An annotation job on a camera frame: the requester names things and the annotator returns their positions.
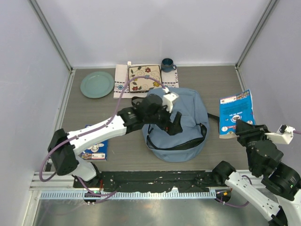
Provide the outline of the blue student backpack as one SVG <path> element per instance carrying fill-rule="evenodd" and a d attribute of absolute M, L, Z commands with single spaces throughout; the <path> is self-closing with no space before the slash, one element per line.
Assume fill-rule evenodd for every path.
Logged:
<path fill-rule="evenodd" d="M 209 119 L 220 118 L 207 112 L 200 94 L 187 88 L 170 88 L 177 95 L 170 121 L 164 126 L 145 124 L 142 133 L 146 146 L 161 160 L 185 162 L 195 158 L 209 136 Z"/>

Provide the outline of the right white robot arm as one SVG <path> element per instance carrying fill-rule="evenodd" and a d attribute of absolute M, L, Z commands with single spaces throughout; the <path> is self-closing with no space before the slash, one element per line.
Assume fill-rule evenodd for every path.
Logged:
<path fill-rule="evenodd" d="M 220 162 L 212 174 L 218 186 L 227 185 L 250 202 L 270 226 L 299 226 L 301 224 L 301 177 L 297 171 L 282 162 L 283 152 L 277 144 L 289 144 L 298 131 L 282 125 L 276 133 L 266 125 L 236 122 L 237 141 L 246 148 L 249 171 L 277 198 L 272 201 L 228 162 Z"/>

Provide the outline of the blue book with plates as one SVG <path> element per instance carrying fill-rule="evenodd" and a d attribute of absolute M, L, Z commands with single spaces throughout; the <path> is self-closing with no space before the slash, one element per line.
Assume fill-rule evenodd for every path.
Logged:
<path fill-rule="evenodd" d="M 94 144 L 80 154 L 86 161 L 106 161 L 108 153 L 108 140 Z"/>

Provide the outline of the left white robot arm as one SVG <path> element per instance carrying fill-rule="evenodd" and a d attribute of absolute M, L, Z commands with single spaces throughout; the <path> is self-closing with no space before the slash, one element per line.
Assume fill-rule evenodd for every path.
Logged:
<path fill-rule="evenodd" d="M 100 182 L 97 167 L 79 155 L 94 144 L 141 130 L 145 124 L 155 124 L 170 136 L 181 133 L 182 114 L 177 112 L 174 120 L 170 119 L 178 97 L 173 92 L 163 97 L 151 94 L 103 122 L 73 132 L 57 130 L 48 147 L 56 174 L 71 174 L 88 187 L 97 187 Z"/>

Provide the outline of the small blue book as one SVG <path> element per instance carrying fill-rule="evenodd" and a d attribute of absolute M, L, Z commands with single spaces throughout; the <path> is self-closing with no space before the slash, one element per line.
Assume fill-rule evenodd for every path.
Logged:
<path fill-rule="evenodd" d="M 251 125 L 256 124 L 253 115 L 253 99 L 249 89 L 236 95 L 221 98 L 219 111 L 219 138 L 234 138 L 238 120 Z"/>

